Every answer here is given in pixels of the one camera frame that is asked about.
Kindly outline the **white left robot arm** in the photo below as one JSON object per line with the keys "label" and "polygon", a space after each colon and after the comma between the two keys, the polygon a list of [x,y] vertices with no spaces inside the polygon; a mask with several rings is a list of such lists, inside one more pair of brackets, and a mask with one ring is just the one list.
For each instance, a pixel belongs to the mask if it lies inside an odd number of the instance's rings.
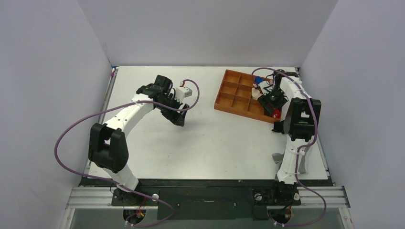
{"label": "white left robot arm", "polygon": [[173,88],[172,80],[157,75],[155,81],[136,90],[129,106],[103,124],[94,124],[90,129],[88,158],[106,171],[117,187],[124,192],[124,200],[137,205],[142,200],[142,191],[137,188],[139,180],[128,165],[127,136],[135,125],[149,112],[160,113],[176,126],[184,126],[188,104],[183,100],[192,95],[184,84]]}

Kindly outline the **red underwear white trim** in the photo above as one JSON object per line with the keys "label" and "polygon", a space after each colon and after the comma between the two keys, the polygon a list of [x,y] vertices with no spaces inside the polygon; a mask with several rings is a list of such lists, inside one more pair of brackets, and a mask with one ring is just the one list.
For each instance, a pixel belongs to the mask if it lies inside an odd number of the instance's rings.
{"label": "red underwear white trim", "polygon": [[281,109],[275,109],[274,111],[273,111],[273,113],[272,113],[272,117],[273,118],[275,118],[275,119],[281,119]]}

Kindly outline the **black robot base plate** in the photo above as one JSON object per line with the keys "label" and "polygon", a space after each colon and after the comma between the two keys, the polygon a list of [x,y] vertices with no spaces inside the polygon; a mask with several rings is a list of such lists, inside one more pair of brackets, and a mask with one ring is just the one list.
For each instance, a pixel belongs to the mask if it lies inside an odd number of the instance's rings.
{"label": "black robot base plate", "polygon": [[309,195],[320,203],[326,199],[320,188],[329,181],[309,180],[303,185],[285,185],[274,180],[163,180],[142,179],[135,193],[126,192],[100,179],[82,178],[85,187],[109,187],[111,205],[123,207],[123,217],[140,223],[147,208],[157,208],[157,219],[222,220],[274,219],[287,222],[291,208],[304,205]]}

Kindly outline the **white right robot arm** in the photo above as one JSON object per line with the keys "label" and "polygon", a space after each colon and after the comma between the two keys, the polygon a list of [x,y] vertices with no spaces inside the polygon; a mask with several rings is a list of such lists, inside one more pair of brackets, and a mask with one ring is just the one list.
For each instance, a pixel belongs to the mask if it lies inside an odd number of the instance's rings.
{"label": "white right robot arm", "polygon": [[321,101],[308,95],[294,72],[277,70],[271,77],[271,82],[255,77],[254,87],[262,93],[257,100],[265,114],[277,119],[273,132],[287,137],[285,151],[272,155],[277,166],[276,180],[294,185],[298,176],[308,171],[307,159],[317,139]]}

